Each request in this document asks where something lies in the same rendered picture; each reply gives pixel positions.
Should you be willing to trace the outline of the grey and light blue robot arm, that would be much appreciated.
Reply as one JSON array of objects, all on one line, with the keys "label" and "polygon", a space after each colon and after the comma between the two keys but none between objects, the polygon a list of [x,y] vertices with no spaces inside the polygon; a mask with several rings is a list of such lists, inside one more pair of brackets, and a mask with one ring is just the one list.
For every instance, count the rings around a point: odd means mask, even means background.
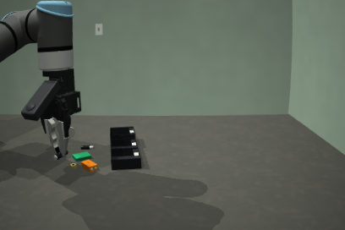
[{"label": "grey and light blue robot arm", "polygon": [[[7,14],[0,21],[0,62],[37,43],[40,70],[72,68],[73,17],[72,4],[62,1],[42,1],[36,8]],[[24,119],[38,121],[60,89],[56,80],[45,80],[21,111]]]}]

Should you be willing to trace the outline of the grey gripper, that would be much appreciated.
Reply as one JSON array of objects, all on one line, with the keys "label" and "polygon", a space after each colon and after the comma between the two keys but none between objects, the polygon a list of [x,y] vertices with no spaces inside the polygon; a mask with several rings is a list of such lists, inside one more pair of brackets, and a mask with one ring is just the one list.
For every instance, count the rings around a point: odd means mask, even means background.
[{"label": "grey gripper", "polygon": [[[56,80],[61,87],[41,115],[41,124],[56,154],[60,151],[61,155],[65,157],[68,141],[74,136],[74,128],[70,127],[70,115],[81,112],[80,91],[75,91],[74,88],[74,69],[69,68],[59,71],[42,70],[42,75],[49,77],[49,80]],[[79,98],[79,107],[77,98]],[[60,148],[58,147],[57,140]]]}]

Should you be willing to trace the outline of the orange nine-volt battery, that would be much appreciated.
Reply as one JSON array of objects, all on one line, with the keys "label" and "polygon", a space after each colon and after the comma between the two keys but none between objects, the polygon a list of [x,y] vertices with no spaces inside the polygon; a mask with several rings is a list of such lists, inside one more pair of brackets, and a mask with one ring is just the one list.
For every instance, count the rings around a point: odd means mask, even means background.
[{"label": "orange nine-volt battery", "polygon": [[89,173],[92,173],[92,172],[98,170],[97,164],[95,164],[94,162],[92,162],[90,160],[86,160],[86,161],[81,162],[81,165]]}]

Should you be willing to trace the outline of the black aa battery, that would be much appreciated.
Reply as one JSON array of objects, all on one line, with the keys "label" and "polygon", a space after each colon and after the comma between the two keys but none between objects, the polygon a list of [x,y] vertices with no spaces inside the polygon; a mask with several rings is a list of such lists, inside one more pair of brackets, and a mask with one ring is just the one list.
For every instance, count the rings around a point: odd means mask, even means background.
[{"label": "black aa battery", "polygon": [[60,152],[58,152],[58,153],[57,153],[56,155],[54,155],[52,158],[53,158],[54,161],[56,161],[56,160],[60,159],[61,157],[63,157],[63,156],[61,155]]}]

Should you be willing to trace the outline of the black usb stick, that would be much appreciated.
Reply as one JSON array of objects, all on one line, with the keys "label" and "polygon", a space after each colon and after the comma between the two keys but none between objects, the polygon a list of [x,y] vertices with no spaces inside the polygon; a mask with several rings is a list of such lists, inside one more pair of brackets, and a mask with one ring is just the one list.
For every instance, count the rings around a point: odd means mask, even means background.
[{"label": "black usb stick", "polygon": [[81,146],[81,150],[89,150],[89,149],[93,149],[93,146],[89,146],[89,145],[82,145]]}]

